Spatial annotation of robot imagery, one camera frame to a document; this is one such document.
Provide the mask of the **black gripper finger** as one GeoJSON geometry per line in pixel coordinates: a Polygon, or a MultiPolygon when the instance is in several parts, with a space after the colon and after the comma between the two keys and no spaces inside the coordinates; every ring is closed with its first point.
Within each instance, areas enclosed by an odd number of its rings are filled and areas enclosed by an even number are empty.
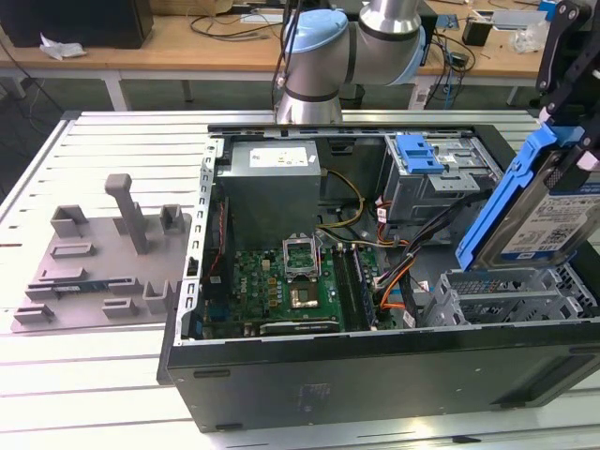
{"type": "Polygon", "coordinates": [[[594,173],[599,171],[599,126],[590,126],[578,143],[580,156],[577,167],[582,171],[594,173]]]}
{"type": "Polygon", "coordinates": [[[535,87],[556,126],[599,114],[599,3],[561,1],[550,22],[535,87]]]}

